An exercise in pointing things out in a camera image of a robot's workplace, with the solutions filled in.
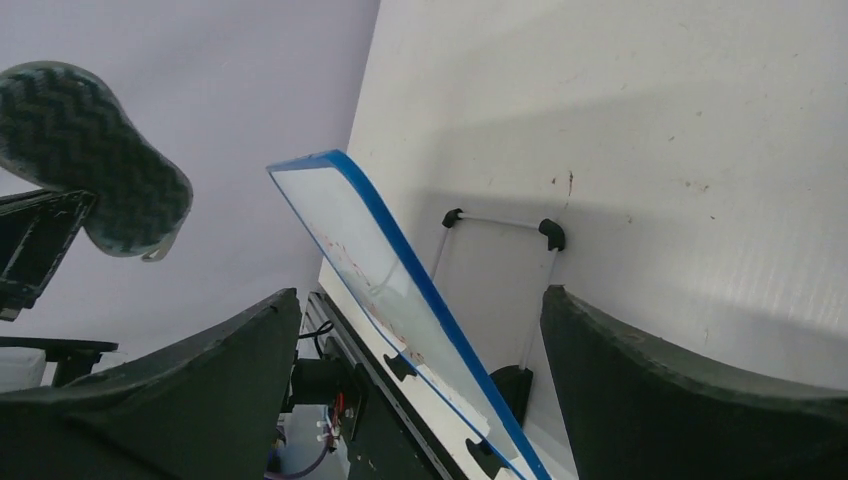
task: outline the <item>purple cable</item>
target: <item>purple cable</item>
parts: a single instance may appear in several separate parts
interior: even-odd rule
[[[265,480],[294,480],[296,478],[303,478],[318,468],[318,465],[321,465],[321,462],[324,461],[324,457],[327,456],[327,453],[330,451],[330,444],[333,443],[333,435],[332,432],[328,429],[327,431],[327,441],[324,442],[324,448],[321,450],[321,455],[312,462],[312,465],[304,468],[303,470],[297,473],[285,474],[285,473],[273,473],[273,472],[265,472]]]

